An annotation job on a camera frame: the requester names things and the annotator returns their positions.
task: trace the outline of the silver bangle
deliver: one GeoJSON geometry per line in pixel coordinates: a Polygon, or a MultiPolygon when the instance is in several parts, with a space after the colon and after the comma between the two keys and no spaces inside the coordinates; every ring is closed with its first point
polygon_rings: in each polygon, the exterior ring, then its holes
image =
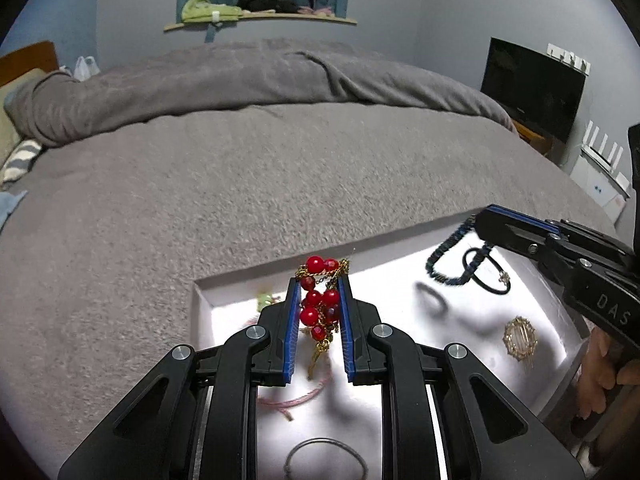
{"type": "Polygon", "coordinates": [[[300,442],[300,444],[297,444],[297,446],[294,447],[291,451],[289,451],[289,454],[287,455],[287,459],[284,463],[284,475],[287,477],[287,479],[291,480],[291,459],[293,458],[293,455],[299,449],[305,446],[308,446],[309,444],[331,444],[332,446],[337,446],[345,450],[347,453],[355,457],[355,459],[358,462],[360,462],[360,466],[362,466],[362,476],[360,477],[360,480],[367,479],[367,474],[369,474],[369,468],[367,467],[367,463],[364,461],[363,457],[361,457],[360,454],[355,449],[353,449],[350,446],[347,446],[345,443],[340,442],[339,440],[334,440],[332,438],[327,438],[327,437],[310,438],[309,440],[304,440],[300,442]]]}

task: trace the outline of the bed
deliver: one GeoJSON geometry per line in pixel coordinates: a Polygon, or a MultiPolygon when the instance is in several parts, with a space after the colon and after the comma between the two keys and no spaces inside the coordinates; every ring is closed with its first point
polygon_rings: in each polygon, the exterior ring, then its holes
{"type": "Polygon", "coordinates": [[[8,112],[50,149],[0,235],[0,406],[52,478],[190,340],[194,280],[489,203],[615,234],[491,99],[345,45],[53,72],[8,112]]]}

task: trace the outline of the white tray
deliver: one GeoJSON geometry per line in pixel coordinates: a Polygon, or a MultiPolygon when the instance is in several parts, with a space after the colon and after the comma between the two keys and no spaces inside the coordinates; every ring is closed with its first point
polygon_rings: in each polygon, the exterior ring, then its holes
{"type": "MultiPolygon", "coordinates": [[[[321,251],[324,257],[347,257],[354,298],[375,304],[383,322],[407,332],[415,342],[443,348],[465,344],[540,419],[553,408],[574,376],[588,334],[580,317],[571,317],[546,280],[526,258],[494,249],[492,257],[509,273],[511,291],[496,296],[474,282],[448,287],[431,280],[424,264],[434,248],[471,212],[370,238],[353,245],[321,251]],[[516,316],[530,320],[538,335],[532,364],[507,355],[502,342],[505,324],[516,316]]],[[[462,254],[481,247],[468,234],[436,264],[450,276],[462,273],[462,254]]],[[[222,345],[257,315],[256,296],[265,292],[284,299],[289,278],[306,254],[252,269],[196,282],[192,301],[192,343],[197,349],[222,345]]],[[[502,288],[494,267],[485,262],[477,275],[502,288]]],[[[300,335],[296,373],[286,388],[259,388],[272,400],[299,397],[317,380],[306,379],[314,342],[300,335]]],[[[316,436],[335,438],[356,449],[369,465],[369,478],[382,474],[382,409],[379,386],[354,387],[347,382],[340,338],[329,352],[333,378],[315,399],[292,408],[289,422],[281,413],[258,405],[258,478],[282,478],[287,453],[300,441],[316,436]]],[[[319,367],[315,379],[326,373],[319,367]]],[[[359,478],[360,466],[333,446],[313,445],[296,453],[296,479],[359,478]]]]}

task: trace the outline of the window sill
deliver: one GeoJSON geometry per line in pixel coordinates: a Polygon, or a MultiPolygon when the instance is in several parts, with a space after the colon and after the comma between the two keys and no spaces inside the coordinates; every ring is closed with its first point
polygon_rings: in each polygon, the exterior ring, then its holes
{"type": "MultiPolygon", "coordinates": [[[[345,25],[358,24],[353,18],[338,18],[337,16],[325,15],[316,16],[315,14],[274,14],[273,12],[252,12],[251,14],[239,16],[238,20],[315,20],[318,22],[343,23],[345,25]]],[[[189,27],[190,25],[207,25],[207,23],[209,22],[171,23],[164,28],[164,31],[168,32],[178,28],[189,27]]]]}

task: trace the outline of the black hair tie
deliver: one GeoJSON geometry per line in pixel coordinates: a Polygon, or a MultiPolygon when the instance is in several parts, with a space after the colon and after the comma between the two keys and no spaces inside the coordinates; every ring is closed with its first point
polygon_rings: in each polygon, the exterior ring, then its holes
{"type": "MultiPolygon", "coordinates": [[[[467,250],[465,254],[463,254],[462,264],[465,266],[465,270],[469,266],[469,264],[466,262],[466,256],[471,253],[477,253],[479,250],[480,249],[478,249],[477,247],[471,247],[469,250],[467,250]]],[[[474,280],[482,288],[484,288],[484,290],[486,290],[487,292],[490,292],[492,294],[497,294],[498,296],[504,296],[511,290],[511,280],[509,279],[509,275],[506,272],[504,272],[504,269],[500,266],[500,264],[496,262],[491,256],[487,255],[486,259],[492,263],[492,265],[498,270],[498,272],[500,272],[500,281],[503,282],[507,288],[505,290],[498,290],[497,288],[492,288],[489,285],[487,285],[485,282],[483,282],[480,278],[478,278],[475,274],[471,275],[471,279],[474,280]]]]}

